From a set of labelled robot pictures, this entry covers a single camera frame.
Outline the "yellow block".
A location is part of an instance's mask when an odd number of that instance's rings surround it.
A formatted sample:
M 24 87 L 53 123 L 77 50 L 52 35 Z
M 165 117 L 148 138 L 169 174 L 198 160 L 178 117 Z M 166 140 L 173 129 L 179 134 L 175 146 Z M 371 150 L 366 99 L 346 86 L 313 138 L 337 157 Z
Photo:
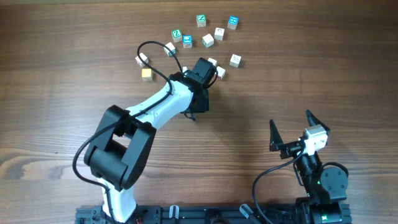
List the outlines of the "yellow block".
M 147 81 L 152 81 L 153 80 L 153 71 L 150 68 L 143 68 L 142 73 L 141 73 L 142 79 L 147 82 Z

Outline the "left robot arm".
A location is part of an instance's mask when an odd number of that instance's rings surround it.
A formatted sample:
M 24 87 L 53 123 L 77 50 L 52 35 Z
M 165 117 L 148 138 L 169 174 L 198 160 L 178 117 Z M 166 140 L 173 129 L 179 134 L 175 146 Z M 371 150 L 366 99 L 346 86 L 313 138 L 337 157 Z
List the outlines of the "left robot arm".
M 110 106 L 92 137 L 84 143 L 84 163 L 103 189 L 99 223 L 127 223 L 137 209 L 134 184 L 142 174 L 155 134 L 176 114 L 190 119 L 209 109 L 208 89 L 217 68 L 199 58 L 194 68 L 171 74 L 165 86 L 126 109 Z

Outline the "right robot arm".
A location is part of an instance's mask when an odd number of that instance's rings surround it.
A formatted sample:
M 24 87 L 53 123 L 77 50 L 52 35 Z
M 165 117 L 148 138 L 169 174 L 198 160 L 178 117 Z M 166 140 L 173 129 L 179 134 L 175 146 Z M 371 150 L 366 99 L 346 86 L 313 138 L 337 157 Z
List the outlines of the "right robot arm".
M 282 159 L 292 158 L 299 184 L 305 188 L 306 197 L 295 202 L 295 223 L 351 223 L 351 211 L 346 200 L 348 169 L 337 163 L 322 163 L 318 151 L 326 147 L 330 128 L 306 110 L 309 127 L 302 137 L 284 143 L 275 122 L 270 120 L 271 151 L 279 151 Z

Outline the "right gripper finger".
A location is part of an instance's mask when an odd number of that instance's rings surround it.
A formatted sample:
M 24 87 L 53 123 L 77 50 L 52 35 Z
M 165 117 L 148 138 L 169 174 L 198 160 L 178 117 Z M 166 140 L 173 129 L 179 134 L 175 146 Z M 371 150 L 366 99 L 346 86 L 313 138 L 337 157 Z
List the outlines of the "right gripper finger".
M 310 110 L 306 110 L 305 114 L 310 126 L 321 125 L 326 132 L 330 132 L 330 128 L 322 123 Z
M 279 151 L 281 147 L 284 145 L 284 142 L 279 134 L 277 126 L 273 119 L 269 121 L 270 124 L 270 146 L 269 150 L 272 152 Z

